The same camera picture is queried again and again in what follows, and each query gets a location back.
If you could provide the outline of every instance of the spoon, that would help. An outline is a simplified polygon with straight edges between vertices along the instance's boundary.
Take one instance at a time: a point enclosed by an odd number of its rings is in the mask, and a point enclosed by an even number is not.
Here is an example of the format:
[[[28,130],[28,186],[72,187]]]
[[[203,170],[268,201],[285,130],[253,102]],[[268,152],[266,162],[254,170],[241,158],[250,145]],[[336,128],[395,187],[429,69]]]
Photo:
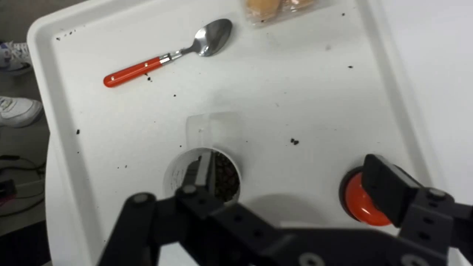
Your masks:
[[[149,60],[136,63],[130,68],[109,74],[104,78],[106,87],[117,87],[126,81],[140,77],[149,71],[161,68],[191,51],[200,53],[204,57],[216,54],[228,41],[232,32],[232,22],[229,19],[217,19],[198,29],[191,47],[176,51],[164,53]]]

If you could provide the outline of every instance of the floor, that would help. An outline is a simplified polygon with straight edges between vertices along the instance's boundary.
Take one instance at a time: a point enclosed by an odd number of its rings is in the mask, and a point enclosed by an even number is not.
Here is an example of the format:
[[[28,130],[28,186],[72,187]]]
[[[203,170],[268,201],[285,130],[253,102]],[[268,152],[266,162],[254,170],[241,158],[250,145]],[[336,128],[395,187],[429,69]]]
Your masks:
[[[0,0],[0,40],[25,41],[28,28],[37,17],[78,1],[81,0]],[[0,94],[40,99],[34,72],[21,77],[0,74]],[[21,155],[36,164],[46,161],[47,140],[49,128],[44,115],[25,128],[0,127],[0,153]],[[12,165],[12,162],[0,161],[0,167],[3,165]],[[13,179],[19,184],[18,193],[22,195],[37,195],[44,184],[31,171],[4,171],[0,176],[0,180],[3,179]],[[0,208],[0,214],[27,207],[40,198],[41,195],[9,202]],[[24,214],[0,217],[0,236],[40,220],[44,220],[43,204]]]

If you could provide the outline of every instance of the orange handle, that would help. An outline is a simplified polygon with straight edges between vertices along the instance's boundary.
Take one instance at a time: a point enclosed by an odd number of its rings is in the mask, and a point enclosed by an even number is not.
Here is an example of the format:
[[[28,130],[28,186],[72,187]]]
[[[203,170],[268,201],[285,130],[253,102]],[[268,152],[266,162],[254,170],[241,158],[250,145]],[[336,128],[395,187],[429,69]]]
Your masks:
[[[145,75],[146,72],[152,69],[161,68],[161,59],[154,57],[140,63],[136,63],[130,68],[121,69],[118,72],[109,74],[104,78],[104,84],[109,88],[117,87],[126,81],[130,81],[133,78],[138,78],[139,75]]]

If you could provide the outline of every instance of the black speck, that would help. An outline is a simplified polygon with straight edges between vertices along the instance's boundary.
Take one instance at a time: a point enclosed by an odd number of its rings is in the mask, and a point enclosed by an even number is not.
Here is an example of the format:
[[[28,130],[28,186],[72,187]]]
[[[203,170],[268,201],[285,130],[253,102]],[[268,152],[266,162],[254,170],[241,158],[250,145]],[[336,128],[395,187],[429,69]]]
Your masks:
[[[300,142],[293,137],[293,139],[291,139],[291,143],[293,143],[294,146],[297,146]]]

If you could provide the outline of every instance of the cable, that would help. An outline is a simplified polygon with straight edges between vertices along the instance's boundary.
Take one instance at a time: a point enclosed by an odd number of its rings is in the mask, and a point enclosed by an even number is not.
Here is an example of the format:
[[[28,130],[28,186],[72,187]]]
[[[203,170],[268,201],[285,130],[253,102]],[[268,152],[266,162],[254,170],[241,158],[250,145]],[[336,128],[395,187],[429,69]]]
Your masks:
[[[41,198],[41,199],[36,201],[34,204],[31,204],[31,205],[28,205],[28,207],[25,207],[25,208],[21,208],[21,210],[16,210],[16,211],[12,211],[12,213],[0,214],[0,218],[2,218],[2,217],[18,215],[18,214],[21,214],[21,213],[25,213],[25,211],[28,211],[28,210],[31,210],[31,208],[34,208],[34,207],[40,205],[41,202],[44,202],[44,198]]]

